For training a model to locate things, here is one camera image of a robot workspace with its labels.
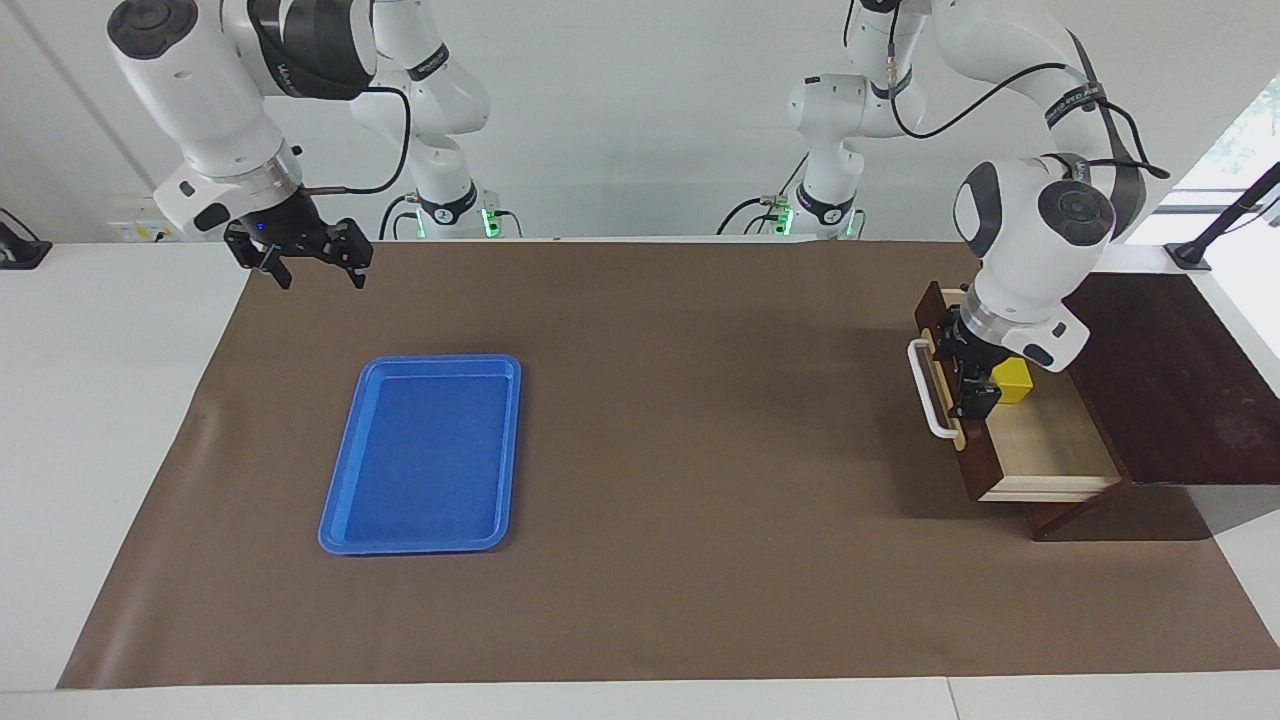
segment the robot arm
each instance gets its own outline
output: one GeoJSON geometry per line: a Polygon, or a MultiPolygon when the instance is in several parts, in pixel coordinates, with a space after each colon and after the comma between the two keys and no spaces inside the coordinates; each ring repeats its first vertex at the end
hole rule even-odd
{"type": "Polygon", "coordinates": [[[911,54],[931,18],[947,64],[1034,101],[1057,149],[983,163],[956,196],[956,228],[983,266],[940,351],[961,377],[954,411],[984,418],[1000,397],[991,372],[1011,354],[1061,372],[1084,347],[1089,331],[1062,299],[1142,211],[1142,169],[1164,173],[1129,154],[1116,122],[1128,115],[1107,101],[1079,40],[1039,1],[861,0],[849,54],[865,74],[810,78],[792,94],[792,120],[813,146],[795,190],[796,232],[829,236],[852,209],[861,161],[850,138],[925,140],[950,127],[918,132],[924,97],[911,54]]]}
{"type": "Polygon", "coordinates": [[[108,23],[115,60],[183,165],[159,188],[186,233],[227,225],[244,268],[292,282],[282,258],[338,265],[364,287],[372,246],[351,219],[328,225],[264,94],[349,99],[372,78],[369,0],[127,0],[108,23]]]}
{"type": "Polygon", "coordinates": [[[1132,227],[1146,183],[1083,45],[1042,4],[934,3],[933,18],[943,59],[974,79],[1060,65],[1010,85],[1041,108],[1057,152],[983,163],[956,195],[956,228],[983,265],[940,351],[960,374],[956,414],[986,418],[1000,398],[991,372],[1009,355],[1061,372],[1084,348],[1089,329],[1062,299],[1132,227]]]}
{"type": "MultiPolygon", "coordinates": [[[[375,0],[378,53],[389,60],[374,83],[406,92],[412,105],[408,172],[430,238],[493,234],[486,213],[497,200],[471,177],[466,156],[453,138],[480,131],[489,122],[489,95],[471,73],[451,59],[425,0],[375,0]]],[[[388,141],[402,141],[402,113],[388,99],[365,95],[352,113],[388,141]]]]}

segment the table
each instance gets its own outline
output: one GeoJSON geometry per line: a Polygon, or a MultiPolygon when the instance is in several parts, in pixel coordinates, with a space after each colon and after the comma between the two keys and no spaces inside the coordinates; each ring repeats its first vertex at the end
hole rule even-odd
{"type": "MultiPolygon", "coordinates": [[[[1115,247],[1103,269],[1174,272],[1158,249],[1115,247]]],[[[1216,717],[1270,716],[1280,671],[1108,678],[850,679],[51,693],[164,459],[244,274],[220,245],[63,245],[0,275],[0,717],[1216,717]]],[[[1211,277],[1197,286],[1280,388],[1280,360],[1211,277]]],[[[1280,634],[1280,516],[1219,538],[1280,634]]]]}

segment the drawer handle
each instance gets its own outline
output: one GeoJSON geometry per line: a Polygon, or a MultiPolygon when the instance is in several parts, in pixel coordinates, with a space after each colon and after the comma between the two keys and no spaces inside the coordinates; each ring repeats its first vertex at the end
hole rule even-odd
{"type": "Polygon", "coordinates": [[[947,425],[937,416],[933,398],[929,396],[929,380],[920,364],[920,351],[929,350],[929,341],[914,340],[906,346],[906,361],[911,365],[911,375],[915,378],[915,392],[920,396],[920,409],[924,411],[924,421],[929,425],[929,432],[940,439],[954,441],[960,437],[960,432],[947,425]]]}

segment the electrical outlet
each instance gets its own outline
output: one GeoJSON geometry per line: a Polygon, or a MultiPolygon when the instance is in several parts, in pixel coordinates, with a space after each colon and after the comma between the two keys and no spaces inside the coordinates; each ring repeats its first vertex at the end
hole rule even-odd
{"type": "Polygon", "coordinates": [[[184,237],[164,217],[150,197],[116,197],[111,201],[110,225],[120,242],[183,242],[202,237],[184,237]]]}

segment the blue tray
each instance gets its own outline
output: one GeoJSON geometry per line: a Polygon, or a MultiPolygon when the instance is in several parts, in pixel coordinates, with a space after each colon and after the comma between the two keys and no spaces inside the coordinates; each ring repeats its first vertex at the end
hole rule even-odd
{"type": "Polygon", "coordinates": [[[507,534],[520,410],[508,355],[381,357],[360,374],[320,544],[476,552],[507,534]]]}

